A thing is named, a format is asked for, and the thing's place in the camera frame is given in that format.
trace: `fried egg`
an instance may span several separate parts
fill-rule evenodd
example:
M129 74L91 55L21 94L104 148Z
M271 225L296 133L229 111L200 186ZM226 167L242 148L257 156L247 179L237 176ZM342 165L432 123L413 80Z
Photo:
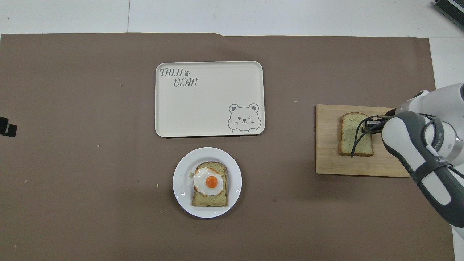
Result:
M221 175L211 168L201 168L193 176L196 191L204 196L217 196L221 193L224 181Z

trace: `wooden cutting board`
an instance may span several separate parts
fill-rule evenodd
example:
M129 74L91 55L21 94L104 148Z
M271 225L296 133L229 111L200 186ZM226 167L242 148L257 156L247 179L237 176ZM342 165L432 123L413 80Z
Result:
M384 115L391 109L393 108L316 105L316 173L409 177L400 161L385 149L381 134L372 135L373 156L351 158L337 152L341 116L349 112L361 112L368 116Z

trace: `white rectangular tray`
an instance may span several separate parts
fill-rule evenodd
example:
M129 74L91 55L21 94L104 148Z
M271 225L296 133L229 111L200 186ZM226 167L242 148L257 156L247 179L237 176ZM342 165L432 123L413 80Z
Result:
M155 130L161 137L256 135L264 127L258 62L163 63L156 68Z

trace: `egg white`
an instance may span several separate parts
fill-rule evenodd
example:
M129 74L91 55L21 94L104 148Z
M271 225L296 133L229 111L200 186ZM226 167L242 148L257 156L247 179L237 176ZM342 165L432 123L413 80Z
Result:
M210 188L206 185L206 178L214 176L218 179L218 185L215 188ZM217 196L221 193L224 181L221 175L211 168L201 168L195 172L193 176L193 185L195 189L205 196Z

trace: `bear ear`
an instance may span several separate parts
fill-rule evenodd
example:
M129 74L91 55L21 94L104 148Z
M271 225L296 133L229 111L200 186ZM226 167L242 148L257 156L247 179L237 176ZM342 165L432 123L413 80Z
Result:
M256 111L256 112L259 110L258 105L257 105L257 104L254 104L254 103L250 104L250 106L248 106L248 108L251 108L252 110L254 110L254 111Z
M233 112L234 110L236 110L238 108L238 105L237 104L232 104L230 107L229 107L229 111L230 112Z

